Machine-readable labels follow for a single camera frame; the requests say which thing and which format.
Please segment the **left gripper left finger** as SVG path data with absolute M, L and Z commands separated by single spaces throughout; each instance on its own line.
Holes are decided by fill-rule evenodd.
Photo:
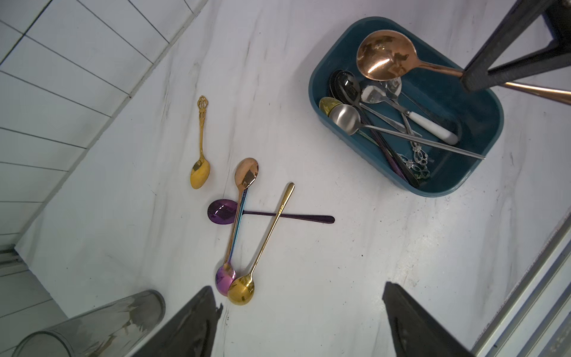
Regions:
M 210 356 L 223 306 L 203 287 L 135 353 L 136 356 Z

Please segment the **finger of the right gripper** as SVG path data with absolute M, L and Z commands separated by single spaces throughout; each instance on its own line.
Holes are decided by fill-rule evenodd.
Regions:
M 570 66 L 570 2 L 516 1 L 465 68 L 469 92 L 508 84 Z

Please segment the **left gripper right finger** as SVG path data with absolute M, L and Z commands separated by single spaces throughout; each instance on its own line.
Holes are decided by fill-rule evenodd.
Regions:
M 397 356 L 471 355 L 400 285 L 387 282 L 382 299 Z

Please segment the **rose gold spoon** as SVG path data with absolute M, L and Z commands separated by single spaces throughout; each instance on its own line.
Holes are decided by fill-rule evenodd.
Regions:
M 561 104 L 570 104 L 570 91 L 517 82 L 570 65 L 570 45 L 555 41 L 546 48 L 493 67 L 496 59 L 519 37 L 514 31 L 497 31 L 462 70 L 420 59 L 412 40 L 398 31 L 380 30 L 368 35 L 358 47 L 358 71 L 370 80 L 389 81 L 416 68 L 456 77 L 467 92 L 501 86 Z

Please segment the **small silver spoon front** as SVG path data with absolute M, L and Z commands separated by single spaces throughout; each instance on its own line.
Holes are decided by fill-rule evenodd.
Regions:
M 379 84 L 370 84 L 365 86 L 361 90 L 361 100 L 366 104 L 379 104 L 380 102 L 385 102 L 398 111 L 406 109 L 400 104 L 394 104 L 394 102 L 388 98 L 385 86 L 381 86 Z M 459 142 L 459 138 L 453 132 L 432 122 L 432 120 L 419 115 L 416 112 L 412 112 L 408 109 L 406 110 L 408 111 L 407 114 L 409 119 L 417 123 L 422 128 L 426 129 L 441 141 L 444 141 L 449 145 L 456 145 Z

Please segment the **large silver spoon front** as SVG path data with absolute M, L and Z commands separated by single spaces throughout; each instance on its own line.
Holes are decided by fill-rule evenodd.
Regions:
M 461 154 L 463 156 L 468 156 L 474 159 L 485 160 L 486 156 L 470 152 L 468 150 L 463 150 L 457 147 L 453 147 L 448 144 L 442 144 L 435 141 L 430 141 L 428 139 L 419 138 L 414 135 L 404 134 L 398 131 L 389 130 L 377 126 L 372 125 L 365 125 L 361 123 L 361 116 L 357 110 L 357 108 L 352 107 L 347 104 L 341 104 L 334 107 L 328 117 L 332 120 L 332 122 L 337 125 L 340 129 L 342 129 L 348 135 L 355 135 L 358 131 L 362 129 L 371 129 L 373 131 L 385 133 L 388 135 L 392 135 L 397 138 L 403 138 L 407 141 L 413 141 L 418 144 L 423 144 L 429 147 L 434 147 L 442 150 L 446 150 L 452 153 Z

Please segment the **rainbow gold spoon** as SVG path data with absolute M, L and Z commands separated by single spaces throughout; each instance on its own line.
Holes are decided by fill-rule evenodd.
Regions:
M 330 116 L 331 111 L 341 104 L 342 102 L 340 102 L 338 99 L 332 97 L 323 97 L 319 101 L 319 109 L 326 116 Z M 431 173 L 429 169 L 426 168 L 426 166 L 419 165 L 414 160 L 410 160 L 401 153 L 399 153 L 398 156 L 418 180 L 426 180 L 431 177 Z

